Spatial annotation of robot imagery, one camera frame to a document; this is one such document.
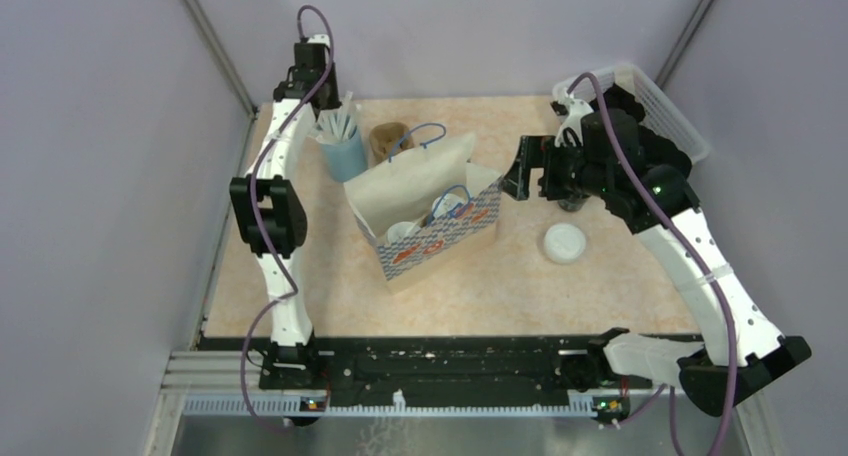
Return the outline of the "stack of black cups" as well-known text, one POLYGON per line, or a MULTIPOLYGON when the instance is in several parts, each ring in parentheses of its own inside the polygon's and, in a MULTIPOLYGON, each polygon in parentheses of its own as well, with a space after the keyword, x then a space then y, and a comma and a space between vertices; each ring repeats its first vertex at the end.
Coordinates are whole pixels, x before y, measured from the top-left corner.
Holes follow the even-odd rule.
POLYGON ((580 211, 586 204, 586 198, 570 198, 558 201, 558 206, 566 212, 576 213, 580 211))

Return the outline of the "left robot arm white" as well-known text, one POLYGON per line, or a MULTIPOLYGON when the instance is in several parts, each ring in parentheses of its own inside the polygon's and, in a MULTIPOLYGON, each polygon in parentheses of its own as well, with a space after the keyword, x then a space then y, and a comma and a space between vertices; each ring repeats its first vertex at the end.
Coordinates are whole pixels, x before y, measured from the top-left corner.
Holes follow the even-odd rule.
POLYGON ((258 155, 242 177, 229 185, 242 241, 255 256, 272 322, 265 366, 282 369, 297 389, 319 380, 321 369, 314 328, 299 288, 298 270, 307 234, 304 205, 295 188, 298 159, 318 113, 339 105, 332 44, 326 34, 294 45, 295 63, 260 112, 267 126, 258 155))

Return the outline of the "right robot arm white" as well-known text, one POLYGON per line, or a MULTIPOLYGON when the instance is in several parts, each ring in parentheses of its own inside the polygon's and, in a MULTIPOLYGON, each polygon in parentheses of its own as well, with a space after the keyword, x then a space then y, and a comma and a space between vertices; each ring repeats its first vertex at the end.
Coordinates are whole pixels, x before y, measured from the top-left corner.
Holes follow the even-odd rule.
POLYGON ((683 342, 612 329, 591 341, 577 387, 635 376, 681 389, 718 417, 811 357, 760 312, 710 234, 688 182, 690 157, 621 109, 593 112, 578 130, 525 135, 501 188, 517 201, 597 197, 654 256, 701 334, 683 342))

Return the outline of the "checkered paper takeout bag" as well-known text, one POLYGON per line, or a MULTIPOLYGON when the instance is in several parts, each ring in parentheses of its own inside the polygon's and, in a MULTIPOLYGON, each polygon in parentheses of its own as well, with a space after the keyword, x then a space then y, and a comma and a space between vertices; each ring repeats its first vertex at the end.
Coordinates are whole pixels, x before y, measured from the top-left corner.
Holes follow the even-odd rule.
POLYGON ((494 242, 502 175, 473 162, 476 142, 474 133, 433 138, 392 151, 387 160, 345 182, 357 225, 391 292, 403 291, 494 242), (433 201, 448 193, 467 198, 469 209, 459 218, 431 221, 433 201), (422 229, 389 245, 386 232, 400 221, 418 222, 422 229))

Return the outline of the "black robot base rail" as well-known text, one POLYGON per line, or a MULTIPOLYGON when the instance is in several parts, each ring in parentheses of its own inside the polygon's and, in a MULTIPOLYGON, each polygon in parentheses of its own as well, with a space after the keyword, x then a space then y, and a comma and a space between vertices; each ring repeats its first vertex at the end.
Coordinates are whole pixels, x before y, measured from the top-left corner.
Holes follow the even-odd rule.
POLYGON ((624 416, 632 389, 649 380, 602 368, 595 336, 312 337, 292 347, 260 340, 258 386, 292 394, 316 390, 324 409, 501 412, 576 410, 593 390, 611 396, 587 412, 624 416))

